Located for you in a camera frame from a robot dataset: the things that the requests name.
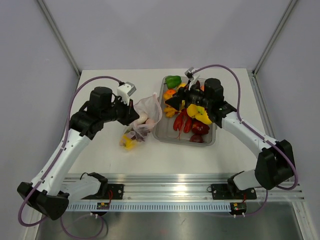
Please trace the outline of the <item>yellow bell pepper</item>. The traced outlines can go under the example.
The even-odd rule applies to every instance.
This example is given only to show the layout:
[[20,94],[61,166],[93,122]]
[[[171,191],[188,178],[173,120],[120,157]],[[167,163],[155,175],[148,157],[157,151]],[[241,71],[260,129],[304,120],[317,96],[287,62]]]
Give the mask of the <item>yellow bell pepper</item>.
[[138,141],[135,134],[126,133],[121,137],[120,143],[122,147],[130,151],[136,147]]

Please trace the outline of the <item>dark red grape bunch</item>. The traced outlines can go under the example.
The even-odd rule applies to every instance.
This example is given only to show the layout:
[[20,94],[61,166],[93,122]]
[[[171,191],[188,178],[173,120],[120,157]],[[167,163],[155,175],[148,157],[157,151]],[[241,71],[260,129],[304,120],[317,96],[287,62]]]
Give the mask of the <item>dark red grape bunch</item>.
[[138,142],[144,142],[150,133],[148,127],[137,127],[134,131]]

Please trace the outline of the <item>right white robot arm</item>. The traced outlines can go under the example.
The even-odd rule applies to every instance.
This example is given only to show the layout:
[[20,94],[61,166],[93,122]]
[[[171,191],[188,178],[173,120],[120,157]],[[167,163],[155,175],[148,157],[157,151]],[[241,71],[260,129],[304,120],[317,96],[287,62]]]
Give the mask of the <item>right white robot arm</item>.
[[239,111],[225,101],[224,88],[219,79],[206,79],[203,90],[190,83],[181,87],[165,103],[177,111],[191,104],[203,107],[211,122],[234,135],[255,155],[255,169],[239,172],[227,180],[226,190],[230,197],[239,198],[251,188],[279,188],[284,181],[296,177],[292,145],[287,140],[278,141],[246,123]]

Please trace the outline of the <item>clear pink zip top bag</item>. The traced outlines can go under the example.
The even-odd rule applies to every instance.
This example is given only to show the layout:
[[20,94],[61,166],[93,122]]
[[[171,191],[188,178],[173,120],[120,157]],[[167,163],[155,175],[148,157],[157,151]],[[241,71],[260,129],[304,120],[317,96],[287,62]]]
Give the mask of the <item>clear pink zip top bag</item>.
[[133,107],[139,118],[125,128],[119,141],[119,145],[126,151],[145,142],[163,116],[158,95],[155,92],[139,100]]

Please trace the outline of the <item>pink egg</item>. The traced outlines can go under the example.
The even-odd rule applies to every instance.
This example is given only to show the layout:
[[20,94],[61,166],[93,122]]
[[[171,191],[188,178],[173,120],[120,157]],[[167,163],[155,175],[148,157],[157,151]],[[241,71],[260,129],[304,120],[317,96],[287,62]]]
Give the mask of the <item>pink egg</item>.
[[145,122],[145,124],[149,127],[149,128],[153,128],[156,125],[156,121],[153,120],[152,118],[148,118]]

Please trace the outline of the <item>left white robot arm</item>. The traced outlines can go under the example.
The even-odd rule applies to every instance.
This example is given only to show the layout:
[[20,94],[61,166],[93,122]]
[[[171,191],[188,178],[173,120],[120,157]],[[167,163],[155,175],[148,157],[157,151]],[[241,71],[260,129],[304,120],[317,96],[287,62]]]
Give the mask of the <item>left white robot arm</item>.
[[108,196],[108,179],[96,172],[63,186],[63,181],[80,153],[89,145],[105,123],[117,121],[124,126],[139,118],[131,95],[136,87],[123,83],[117,94],[108,87],[95,87],[89,99],[71,115],[65,137],[48,162],[31,182],[21,182],[17,192],[23,203],[49,219],[59,219],[70,203]]

